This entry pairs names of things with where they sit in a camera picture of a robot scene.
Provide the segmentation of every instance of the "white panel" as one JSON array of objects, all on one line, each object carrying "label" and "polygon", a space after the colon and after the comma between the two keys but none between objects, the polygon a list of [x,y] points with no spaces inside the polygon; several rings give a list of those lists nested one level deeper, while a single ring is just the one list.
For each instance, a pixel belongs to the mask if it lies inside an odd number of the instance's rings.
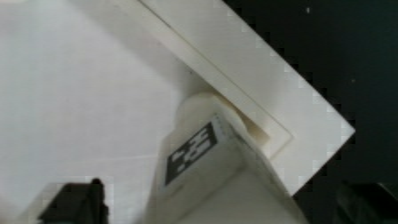
[{"label": "white panel", "polygon": [[115,1],[273,139],[292,136],[262,148],[292,194],[353,133],[342,117],[220,0],[145,0],[156,15]]}]

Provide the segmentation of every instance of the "white surface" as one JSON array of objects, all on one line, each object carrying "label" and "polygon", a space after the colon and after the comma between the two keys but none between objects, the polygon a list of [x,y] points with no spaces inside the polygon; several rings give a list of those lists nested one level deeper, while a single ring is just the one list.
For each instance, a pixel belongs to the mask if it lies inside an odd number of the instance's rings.
[{"label": "white surface", "polygon": [[342,117],[220,0],[113,1],[269,139],[287,131],[262,153],[292,195],[353,133]]},{"label": "white surface", "polygon": [[138,223],[175,108],[207,88],[106,1],[0,5],[1,223],[31,223],[56,183],[90,177],[111,223]]},{"label": "white surface", "polygon": [[175,224],[296,224],[307,223],[264,188],[255,175],[243,170]]}]

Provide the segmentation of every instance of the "black object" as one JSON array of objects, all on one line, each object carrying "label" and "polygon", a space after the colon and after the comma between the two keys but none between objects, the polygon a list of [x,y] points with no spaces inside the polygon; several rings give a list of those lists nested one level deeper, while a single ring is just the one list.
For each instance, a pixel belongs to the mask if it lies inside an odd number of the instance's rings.
[{"label": "black object", "polygon": [[102,203],[102,183],[65,184],[38,216],[42,224],[106,224],[108,207]]},{"label": "black object", "polygon": [[333,224],[398,224],[394,185],[342,185],[337,191]]},{"label": "black object", "polygon": [[398,1],[223,1],[356,130],[294,194],[330,224],[340,181],[398,183]]}]

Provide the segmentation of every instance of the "black background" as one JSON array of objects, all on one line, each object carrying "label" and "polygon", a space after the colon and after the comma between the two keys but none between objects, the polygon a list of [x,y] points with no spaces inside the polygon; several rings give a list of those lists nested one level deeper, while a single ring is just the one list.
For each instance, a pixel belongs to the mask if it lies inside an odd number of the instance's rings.
[{"label": "black background", "polygon": [[398,1],[225,3],[356,129],[294,194],[310,223],[330,224],[340,182],[398,183]]}]

